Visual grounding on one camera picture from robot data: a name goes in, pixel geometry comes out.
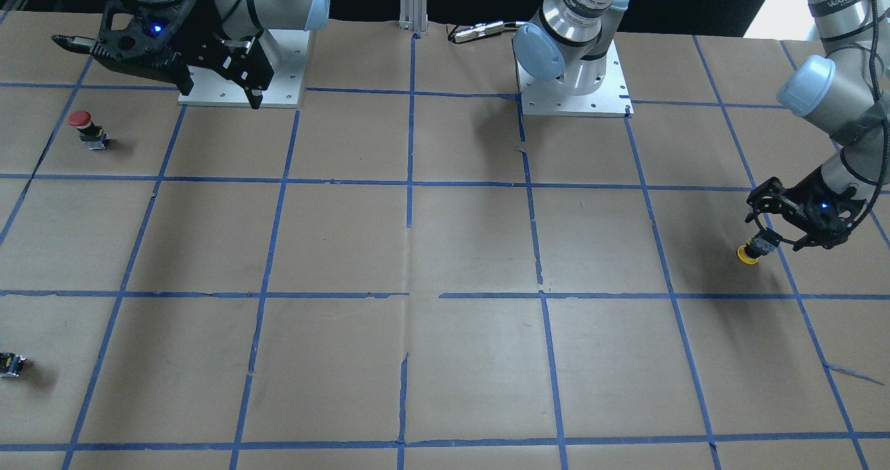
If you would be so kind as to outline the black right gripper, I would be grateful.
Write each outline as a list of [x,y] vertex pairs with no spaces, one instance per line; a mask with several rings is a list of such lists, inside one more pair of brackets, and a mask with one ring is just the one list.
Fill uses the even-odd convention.
[[115,73],[193,87],[190,67],[232,81],[259,109],[275,71],[261,36],[227,40],[214,0],[108,0],[95,39],[53,35],[71,53],[91,55]]

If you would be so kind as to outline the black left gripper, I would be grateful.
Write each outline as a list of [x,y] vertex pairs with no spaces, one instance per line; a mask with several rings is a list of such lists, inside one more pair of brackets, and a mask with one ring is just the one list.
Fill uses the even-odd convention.
[[[821,177],[807,177],[790,189],[772,177],[748,194],[747,224],[757,228],[756,236],[775,232],[776,246],[799,251],[805,246],[835,248],[848,241],[854,219],[864,210],[865,200],[856,200],[855,187],[842,194],[827,187]],[[791,225],[773,225],[761,220],[762,214],[778,214]]]

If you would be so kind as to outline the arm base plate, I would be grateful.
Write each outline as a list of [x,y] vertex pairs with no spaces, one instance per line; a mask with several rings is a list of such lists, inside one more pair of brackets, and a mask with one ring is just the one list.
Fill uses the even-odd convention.
[[185,106],[288,108],[301,106],[311,31],[271,29],[251,40],[226,40],[231,54],[216,71],[191,65]]
[[516,76],[524,115],[625,118],[635,113],[614,42],[604,57],[581,60],[559,79],[537,79],[520,64]]

